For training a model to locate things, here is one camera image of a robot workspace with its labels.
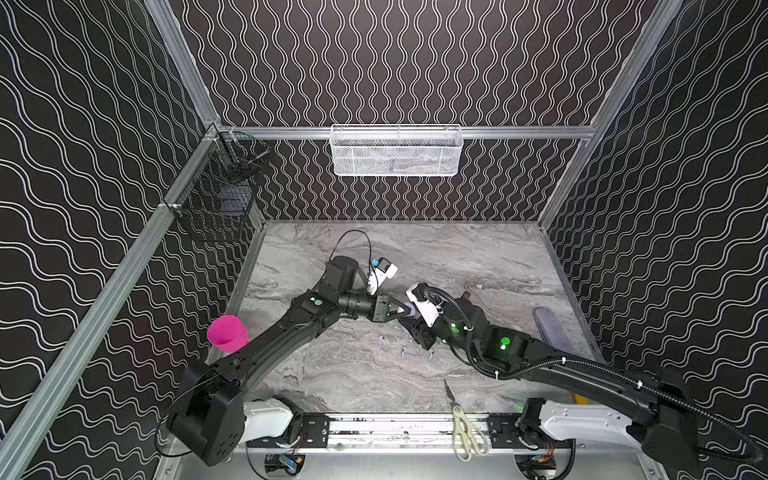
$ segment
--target white wire basket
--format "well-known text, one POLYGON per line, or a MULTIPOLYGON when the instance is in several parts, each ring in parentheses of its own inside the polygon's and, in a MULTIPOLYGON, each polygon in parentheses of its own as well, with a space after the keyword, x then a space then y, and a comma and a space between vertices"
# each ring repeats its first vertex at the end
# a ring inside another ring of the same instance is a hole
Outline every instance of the white wire basket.
POLYGON ((452 177, 464 139, 459 125, 333 125, 333 171, 342 177, 452 177))

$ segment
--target pink cup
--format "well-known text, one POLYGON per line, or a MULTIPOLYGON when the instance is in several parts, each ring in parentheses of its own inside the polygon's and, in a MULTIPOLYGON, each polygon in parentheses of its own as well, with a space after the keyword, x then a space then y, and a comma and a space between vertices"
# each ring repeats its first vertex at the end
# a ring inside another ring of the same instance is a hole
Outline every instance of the pink cup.
POLYGON ((248 344, 248 330, 235 315, 220 316, 208 327, 208 341, 222 352, 236 352, 248 344))

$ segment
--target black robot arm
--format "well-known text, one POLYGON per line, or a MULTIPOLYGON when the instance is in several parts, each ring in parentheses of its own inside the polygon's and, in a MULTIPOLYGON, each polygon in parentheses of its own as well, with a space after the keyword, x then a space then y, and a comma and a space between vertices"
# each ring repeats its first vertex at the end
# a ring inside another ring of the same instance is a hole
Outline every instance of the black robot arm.
MULTIPOLYGON (((700 456, 749 463, 763 457, 760 447, 745 432, 695 405, 677 370, 662 368, 657 375, 618 370, 557 350, 526 333, 491 325, 482 309, 469 301, 468 292, 453 298, 426 283, 412 287, 410 292, 417 306, 419 302, 430 302, 439 308, 432 325, 423 317, 399 319, 424 349, 432 348, 437 341, 447 343, 465 351, 468 363, 485 376, 547 383, 615 409, 632 420, 627 433, 648 456, 667 468, 700 472, 700 456), (700 417, 738 436, 751 447, 751 454, 734 455, 700 447, 700 417)), ((529 406, 541 408, 540 403, 537 407, 530 400, 538 399, 529 399, 529 406)), ((528 417, 537 422, 539 414, 529 412, 528 417)))
POLYGON ((358 269, 355 260, 334 257, 317 284, 294 298, 280 320, 242 349, 212 366, 191 361, 169 411, 168 429, 206 464, 216 465, 243 435, 243 392, 288 355, 342 316, 388 322, 409 313, 394 297, 354 290, 358 269))

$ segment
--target black cable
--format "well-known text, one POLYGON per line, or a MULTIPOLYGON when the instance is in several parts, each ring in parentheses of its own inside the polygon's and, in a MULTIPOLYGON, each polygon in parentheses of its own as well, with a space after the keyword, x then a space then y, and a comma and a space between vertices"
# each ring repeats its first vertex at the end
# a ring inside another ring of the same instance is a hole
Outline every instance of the black cable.
POLYGON ((253 470, 253 473, 256 474, 257 477, 261 478, 262 480, 269 480, 267 477, 261 475, 259 472, 256 471, 256 467, 253 466, 253 463, 250 462, 250 454, 248 453, 248 445, 245 445, 245 458, 248 458, 248 465, 250 465, 250 469, 253 470))
POLYGON ((565 468, 560 474, 554 477, 552 480, 563 480, 571 473, 571 469, 574 467, 574 460, 576 459, 576 439, 569 440, 571 442, 571 456, 568 457, 568 463, 565 464, 565 468))
MULTIPOLYGON (((362 233, 363 235, 366 236, 366 240, 368 240, 368 278, 370 278, 371 277, 371 266, 372 266, 371 265, 371 261, 373 260, 373 248, 371 247, 371 239, 368 237, 368 234, 365 233, 362 230, 351 229, 351 230, 347 230, 346 232, 342 233, 341 237, 339 237, 339 239, 336 241, 336 245, 333 246, 333 250, 331 250, 331 254, 328 256, 328 261, 331 261, 331 259, 333 258, 333 254, 336 253, 336 248, 339 247, 339 243, 341 243, 341 240, 344 238, 344 236, 347 235, 350 232, 362 233)), ((377 292, 379 291, 379 287, 380 287, 380 285, 379 285, 379 278, 376 277, 376 291, 377 292)))
POLYGON ((699 455, 712 456, 716 458, 721 458, 723 460, 729 460, 732 462, 745 462, 750 464, 756 464, 763 459, 763 450, 760 448, 760 445, 757 442, 755 442, 752 439, 752 437, 750 437, 746 432, 744 432, 739 427, 735 426, 733 423, 722 420, 720 417, 713 415, 712 413, 709 413, 707 410, 702 409, 698 405, 689 403, 684 399, 678 398, 666 392, 662 392, 661 390, 655 389, 651 386, 644 385, 642 382, 638 381, 637 379, 634 379, 628 375, 625 375, 622 372, 618 372, 613 367, 606 366, 601 363, 593 362, 587 359, 575 359, 568 356, 562 356, 560 358, 544 359, 540 362, 536 362, 533 365, 527 366, 523 369, 516 370, 515 372, 512 372, 512 373, 498 372, 498 371, 489 372, 488 370, 485 370, 480 365, 478 365, 477 359, 472 355, 472 330, 474 329, 474 326, 472 325, 471 321, 467 317, 467 314, 464 313, 464 311, 462 310, 458 302, 456 302, 456 300, 454 300, 452 296, 447 294, 445 291, 440 290, 439 288, 428 286, 424 289, 424 291, 425 292, 429 291, 429 292, 433 292, 440 295, 440 297, 443 298, 444 301, 446 301, 447 303, 450 303, 456 308, 456 310, 458 311, 459 317, 461 317, 462 319, 462 322, 468 326, 467 333, 466 333, 466 347, 464 348, 467 354, 467 360, 475 370, 477 370, 478 372, 480 372, 481 374, 487 377, 490 377, 492 379, 499 379, 499 380, 512 380, 512 379, 520 379, 523 375, 533 370, 546 368, 553 365, 564 365, 565 363, 570 363, 574 365, 586 366, 590 369, 607 373, 608 375, 616 377, 625 383, 635 386, 637 390, 648 392, 652 396, 656 396, 659 399, 663 399, 682 409, 686 409, 689 412, 702 416, 705 419, 710 420, 712 423, 715 423, 723 427, 727 431, 733 433, 739 439, 744 441, 744 443, 749 445, 752 449, 752 453, 750 455, 735 455, 728 452, 721 452, 720 450, 697 447, 697 453, 699 455))
MULTIPOLYGON (((226 369, 224 369, 224 370, 222 370, 222 371, 220 371, 220 372, 217 372, 217 373, 216 373, 216 375, 214 375, 214 376, 210 377, 210 378, 209 378, 208 380, 206 380, 205 382, 202 382, 202 383, 198 383, 198 384, 195 384, 195 386, 192 386, 192 387, 190 387, 189 389, 187 389, 186 391, 184 391, 184 393, 182 393, 181 395, 179 395, 178 397, 176 397, 176 398, 174 399, 174 401, 170 403, 170 405, 168 406, 168 408, 167 408, 167 409, 165 409, 165 411, 166 411, 166 412, 169 412, 169 411, 170 411, 170 409, 171 409, 171 407, 173 407, 173 406, 174 406, 174 404, 175 404, 176 402, 178 402, 178 401, 181 399, 181 397, 185 396, 185 395, 186 395, 186 394, 188 394, 189 392, 192 392, 192 391, 194 391, 194 390, 195 390, 196 388, 198 388, 198 387, 201 387, 201 386, 205 386, 205 385, 207 385, 207 384, 209 384, 209 383, 213 382, 215 379, 219 378, 219 377, 221 376, 221 374, 222 374, 222 373, 224 373, 224 372, 226 372, 227 370, 231 369, 231 368, 232 368, 233 366, 235 366, 235 365, 237 365, 237 363, 233 362, 233 363, 232 363, 232 364, 230 364, 230 365, 229 365, 229 366, 228 366, 226 369)), ((210 368, 210 369, 208 369, 208 371, 204 373, 204 376, 205 376, 205 375, 207 375, 208 373, 211 373, 211 372, 213 372, 215 369, 216 369, 216 367, 215 367, 215 366, 211 366, 211 368, 210 368)), ((157 443, 157 437, 158 437, 158 435, 159 435, 159 433, 160 433, 160 426, 161 426, 161 425, 163 425, 163 422, 165 422, 166 420, 168 420, 168 415, 165 415, 165 417, 161 418, 161 419, 160 419, 160 420, 157 422, 157 427, 155 427, 155 429, 154 429, 154 435, 153 435, 153 437, 154 437, 154 438, 153 438, 153 440, 154 440, 154 449, 157 451, 157 453, 159 453, 159 454, 160 454, 160 456, 162 456, 162 457, 166 457, 166 458, 176 458, 176 457, 183 457, 183 456, 185 456, 185 455, 189 455, 190 453, 192 453, 192 451, 191 451, 191 450, 188 450, 188 451, 186 451, 186 452, 184 452, 184 453, 169 454, 169 453, 165 453, 165 452, 162 452, 162 451, 160 450, 160 444, 158 444, 158 443, 157 443)))
POLYGON ((455 357, 456 357, 456 358, 459 360, 459 362, 463 363, 464 365, 469 365, 469 366, 472 366, 472 364, 471 364, 471 363, 467 362, 467 361, 466 361, 466 360, 464 360, 464 359, 463 359, 461 356, 459 356, 458 352, 457 352, 457 351, 456 351, 456 350, 453 348, 453 344, 452 344, 452 343, 449 343, 449 344, 448 344, 448 347, 450 347, 451 351, 453 352, 453 354, 455 355, 455 357))

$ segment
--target small white object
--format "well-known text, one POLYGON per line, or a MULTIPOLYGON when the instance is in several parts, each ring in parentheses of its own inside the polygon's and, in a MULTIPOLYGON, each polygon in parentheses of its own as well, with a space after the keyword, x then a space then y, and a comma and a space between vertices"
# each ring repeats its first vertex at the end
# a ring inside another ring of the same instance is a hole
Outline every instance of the small white object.
POLYGON ((440 316, 440 312, 437 310, 437 306, 430 302, 429 300, 424 300, 423 302, 419 302, 416 299, 416 295, 413 294, 413 289, 416 288, 416 286, 419 285, 418 283, 414 283, 411 288, 406 290, 406 295, 408 297, 408 300, 411 300, 411 303, 416 305, 416 308, 419 309, 419 313, 422 314, 424 317, 424 321, 427 323, 427 326, 432 326, 435 324, 435 320, 437 320, 437 317, 440 316))
POLYGON ((627 445, 635 449, 640 443, 627 433, 632 420, 622 415, 611 416, 611 410, 603 405, 562 406, 547 401, 539 416, 541 430, 555 440, 584 439, 627 445))
POLYGON ((279 437, 288 428, 293 412, 278 399, 245 402, 245 429, 240 442, 262 437, 279 437))
POLYGON ((394 277, 395 273, 397 273, 397 267, 392 263, 389 264, 386 272, 382 272, 378 265, 373 267, 371 276, 368 277, 368 293, 370 295, 376 293, 377 289, 384 283, 384 280, 394 277))

